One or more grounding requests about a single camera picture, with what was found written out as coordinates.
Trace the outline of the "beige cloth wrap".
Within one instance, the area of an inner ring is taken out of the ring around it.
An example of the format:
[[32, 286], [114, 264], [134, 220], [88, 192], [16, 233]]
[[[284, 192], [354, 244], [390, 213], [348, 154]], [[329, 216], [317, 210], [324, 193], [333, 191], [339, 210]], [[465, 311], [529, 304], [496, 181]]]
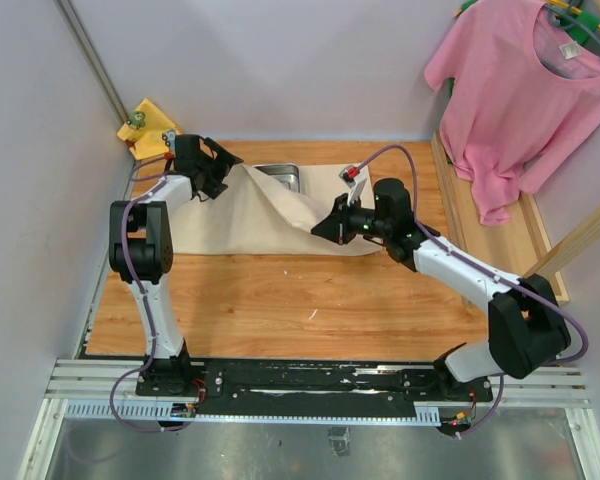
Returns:
[[174, 251], [192, 255], [364, 256], [380, 247], [357, 237], [340, 246], [311, 234], [349, 188], [343, 165], [301, 166], [293, 192], [253, 166], [234, 167], [214, 200], [190, 200], [169, 214]]

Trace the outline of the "stainless steel tray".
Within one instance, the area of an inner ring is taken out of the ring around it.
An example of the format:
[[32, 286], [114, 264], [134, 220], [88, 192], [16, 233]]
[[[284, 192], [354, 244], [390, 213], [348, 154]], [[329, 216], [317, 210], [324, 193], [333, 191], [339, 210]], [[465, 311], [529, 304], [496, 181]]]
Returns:
[[295, 193], [302, 192], [300, 169], [293, 163], [274, 163], [255, 165], [255, 169], [274, 178], [285, 188]]

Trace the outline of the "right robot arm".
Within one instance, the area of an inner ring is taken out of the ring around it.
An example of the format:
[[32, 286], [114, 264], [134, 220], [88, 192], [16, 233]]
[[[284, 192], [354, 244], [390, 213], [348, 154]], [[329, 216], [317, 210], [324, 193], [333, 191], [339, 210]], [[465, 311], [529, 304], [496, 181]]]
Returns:
[[570, 346], [565, 315], [548, 280], [498, 270], [453, 245], [417, 220], [400, 180], [382, 179], [373, 192], [372, 208], [347, 194], [338, 196], [311, 232], [338, 245], [357, 236], [374, 241], [395, 262], [440, 281], [486, 314], [486, 341], [462, 344], [438, 359], [432, 378], [440, 397], [457, 399], [480, 377], [523, 379]]

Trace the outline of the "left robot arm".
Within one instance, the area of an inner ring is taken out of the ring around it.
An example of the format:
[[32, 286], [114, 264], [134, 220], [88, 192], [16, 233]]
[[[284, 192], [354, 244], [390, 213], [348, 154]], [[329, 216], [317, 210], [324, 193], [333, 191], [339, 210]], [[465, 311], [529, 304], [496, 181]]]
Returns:
[[145, 193], [110, 206], [109, 265], [125, 282], [141, 315], [146, 364], [175, 360], [186, 342], [175, 319], [169, 272], [174, 260], [170, 215], [196, 196], [217, 198], [225, 178], [243, 160], [209, 137], [175, 135], [168, 140], [161, 173]]

